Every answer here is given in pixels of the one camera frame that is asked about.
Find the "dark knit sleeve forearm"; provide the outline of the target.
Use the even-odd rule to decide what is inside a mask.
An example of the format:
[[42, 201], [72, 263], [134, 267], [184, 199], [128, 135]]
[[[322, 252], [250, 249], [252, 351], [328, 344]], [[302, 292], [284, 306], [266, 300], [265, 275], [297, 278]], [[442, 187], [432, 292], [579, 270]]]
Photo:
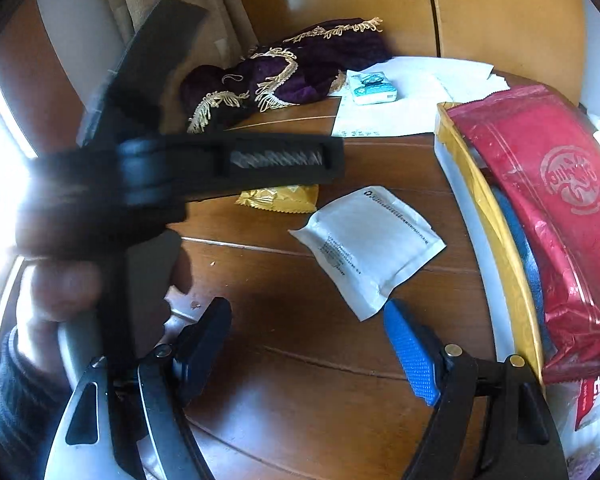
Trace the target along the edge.
[[21, 466], [41, 468], [71, 389], [36, 370], [17, 342], [13, 328], [3, 340], [0, 362], [0, 443]]

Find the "person's left hand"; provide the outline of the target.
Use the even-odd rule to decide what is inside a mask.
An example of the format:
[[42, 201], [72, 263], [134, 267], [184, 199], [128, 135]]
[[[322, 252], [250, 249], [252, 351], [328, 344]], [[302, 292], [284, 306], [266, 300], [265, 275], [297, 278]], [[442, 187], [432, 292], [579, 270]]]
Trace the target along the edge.
[[27, 266], [16, 307], [20, 356], [46, 379], [67, 385], [58, 326], [94, 307], [101, 292], [94, 263], [43, 260]]

